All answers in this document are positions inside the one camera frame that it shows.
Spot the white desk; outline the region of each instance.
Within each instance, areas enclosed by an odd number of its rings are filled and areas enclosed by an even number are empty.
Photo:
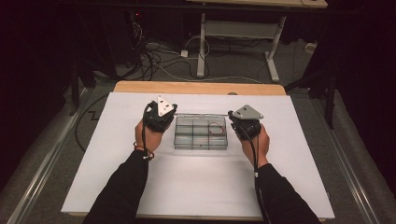
[[[189,0],[199,3],[221,3],[221,4],[241,4],[268,7],[315,7],[325,8],[327,3],[325,0]],[[205,13],[201,18],[201,41],[200,55],[198,57],[197,76],[205,75],[205,36],[221,35],[221,36],[237,36],[251,38],[267,38],[273,39],[271,50],[265,51],[265,61],[267,62],[271,79],[274,82],[279,81],[279,75],[276,71],[274,63],[274,54],[276,46],[279,42],[280,35],[285,24],[286,17],[281,17],[278,23],[252,23],[252,22],[231,22],[231,21],[207,21]]]
[[[187,89],[201,84],[180,83],[180,86]],[[205,86],[218,91],[216,87],[222,84],[202,85]],[[249,85],[239,86],[244,90]],[[157,90],[157,93],[110,94],[62,212],[84,215],[90,211],[111,174],[132,152],[134,126],[141,119],[143,109],[160,94],[168,102],[178,104],[177,113],[225,114],[244,104],[263,113],[262,122],[271,136],[269,161],[317,216],[334,218],[289,96],[172,94]],[[226,151],[175,150],[175,123],[172,123],[156,150],[155,159],[150,162],[148,183],[137,211],[139,217],[261,219],[252,166],[240,149],[230,121],[226,120],[229,140]]]

